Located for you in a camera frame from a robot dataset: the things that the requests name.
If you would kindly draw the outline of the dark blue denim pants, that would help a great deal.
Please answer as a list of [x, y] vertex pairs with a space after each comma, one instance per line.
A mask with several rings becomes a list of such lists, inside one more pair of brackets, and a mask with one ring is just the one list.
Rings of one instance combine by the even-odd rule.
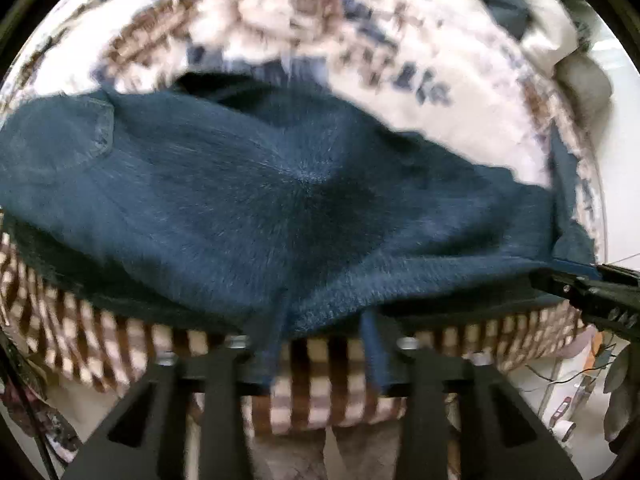
[[190, 75], [21, 105], [1, 203], [23, 260], [94, 306], [154, 323], [305, 336], [538, 298], [533, 270], [589, 264], [573, 156], [515, 181], [308, 88]]

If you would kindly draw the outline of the green plant leaves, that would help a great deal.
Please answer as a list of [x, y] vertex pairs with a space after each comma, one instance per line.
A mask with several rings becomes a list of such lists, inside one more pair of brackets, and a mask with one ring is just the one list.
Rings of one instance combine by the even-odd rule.
[[603, 429], [605, 440], [613, 442], [639, 418], [639, 345], [627, 344], [616, 356], [605, 378], [610, 394]]

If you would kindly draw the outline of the brown checkered bed sheet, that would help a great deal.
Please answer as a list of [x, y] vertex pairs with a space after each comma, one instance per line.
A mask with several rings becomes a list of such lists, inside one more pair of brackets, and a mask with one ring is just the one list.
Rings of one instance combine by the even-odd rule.
[[[26, 266], [8, 233], [1, 235], [1, 312], [18, 346], [52, 372], [99, 392], [123, 396], [162, 351], [199, 356], [218, 344], [198, 330], [178, 330], [114, 315], [57, 288]], [[567, 302], [419, 335], [446, 356], [491, 356], [510, 372], [552, 356], [586, 331]], [[405, 403], [384, 399], [366, 377], [362, 343], [337, 336], [292, 342], [268, 396], [244, 403], [245, 425], [258, 434], [398, 419]]]

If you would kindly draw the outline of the grey pillow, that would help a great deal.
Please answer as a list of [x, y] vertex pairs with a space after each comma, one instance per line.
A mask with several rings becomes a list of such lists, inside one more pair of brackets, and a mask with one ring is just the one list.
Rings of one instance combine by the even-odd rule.
[[582, 130], [591, 132], [603, 124], [610, 111], [613, 86], [598, 63], [575, 51], [555, 65], [554, 79]]

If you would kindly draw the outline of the white pillow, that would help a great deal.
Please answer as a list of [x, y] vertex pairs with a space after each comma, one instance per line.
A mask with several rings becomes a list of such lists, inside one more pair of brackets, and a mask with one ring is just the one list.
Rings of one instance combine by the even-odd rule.
[[561, 0], [523, 0], [529, 20], [520, 46], [526, 58], [547, 77], [578, 49], [578, 32]]

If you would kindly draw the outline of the floral fleece blanket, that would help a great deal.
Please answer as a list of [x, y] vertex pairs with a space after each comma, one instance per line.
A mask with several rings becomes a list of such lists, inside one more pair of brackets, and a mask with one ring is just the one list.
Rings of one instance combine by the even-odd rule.
[[190, 70], [309, 82], [515, 180], [558, 188], [567, 258], [602, 261], [596, 161], [560, 86], [482, 0], [58, 0], [18, 51], [1, 110]]

